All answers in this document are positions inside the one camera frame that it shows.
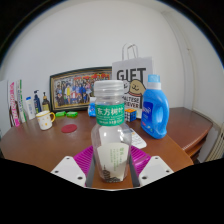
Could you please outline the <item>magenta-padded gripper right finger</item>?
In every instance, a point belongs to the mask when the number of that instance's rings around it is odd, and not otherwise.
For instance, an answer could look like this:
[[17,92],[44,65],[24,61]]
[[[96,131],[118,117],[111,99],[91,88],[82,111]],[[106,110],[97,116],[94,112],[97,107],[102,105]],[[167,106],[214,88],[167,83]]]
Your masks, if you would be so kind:
[[132,146],[130,172],[134,187],[143,187],[173,173],[159,156],[150,156]]

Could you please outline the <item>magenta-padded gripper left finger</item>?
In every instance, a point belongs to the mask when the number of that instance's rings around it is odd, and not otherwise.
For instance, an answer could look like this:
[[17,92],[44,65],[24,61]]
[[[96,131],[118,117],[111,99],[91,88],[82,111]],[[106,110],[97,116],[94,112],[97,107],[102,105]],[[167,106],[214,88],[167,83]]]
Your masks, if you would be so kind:
[[89,146],[80,153],[72,156],[65,156],[51,171],[59,176],[81,187],[91,187],[95,172],[93,147]]

